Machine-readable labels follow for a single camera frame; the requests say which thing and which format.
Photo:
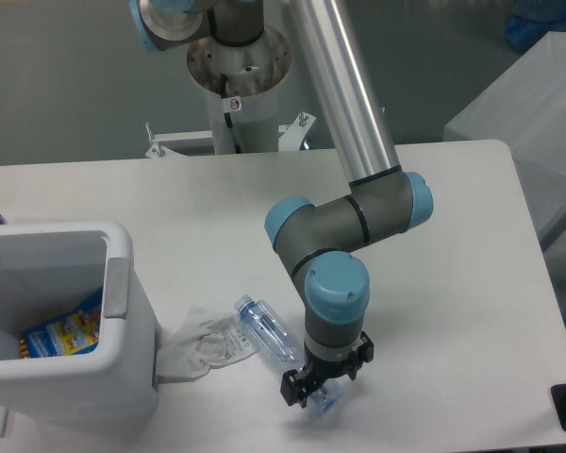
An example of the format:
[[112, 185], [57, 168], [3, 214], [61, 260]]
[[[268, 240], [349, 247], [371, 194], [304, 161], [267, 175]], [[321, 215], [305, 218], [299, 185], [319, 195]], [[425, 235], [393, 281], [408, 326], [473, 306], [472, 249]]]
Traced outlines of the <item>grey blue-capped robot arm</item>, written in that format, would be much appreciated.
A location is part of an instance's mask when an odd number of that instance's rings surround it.
[[[291, 69], [288, 39], [260, 1], [132, 1], [132, 21], [154, 52], [186, 46], [203, 91], [214, 150], [276, 150], [277, 91]], [[283, 373], [287, 404], [305, 405], [324, 385], [355, 378], [375, 354], [363, 328], [371, 282], [356, 252], [426, 222], [434, 209], [424, 178], [406, 171], [363, 72], [341, 1], [291, 1], [289, 14], [309, 66], [346, 189], [314, 203], [290, 196], [264, 228], [304, 306], [302, 365]]]

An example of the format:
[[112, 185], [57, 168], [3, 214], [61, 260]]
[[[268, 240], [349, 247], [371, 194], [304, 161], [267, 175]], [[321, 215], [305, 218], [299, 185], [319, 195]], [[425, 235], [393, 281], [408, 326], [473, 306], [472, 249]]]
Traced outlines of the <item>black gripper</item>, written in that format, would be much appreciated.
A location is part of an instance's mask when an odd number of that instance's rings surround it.
[[308, 349], [305, 352], [306, 366], [284, 372], [280, 385], [280, 392], [286, 403], [290, 407], [298, 404], [302, 409], [307, 406], [309, 396], [317, 392], [327, 380], [343, 376], [355, 380], [363, 364], [374, 359], [375, 345], [368, 334], [361, 331], [358, 344], [341, 361], [326, 361]]

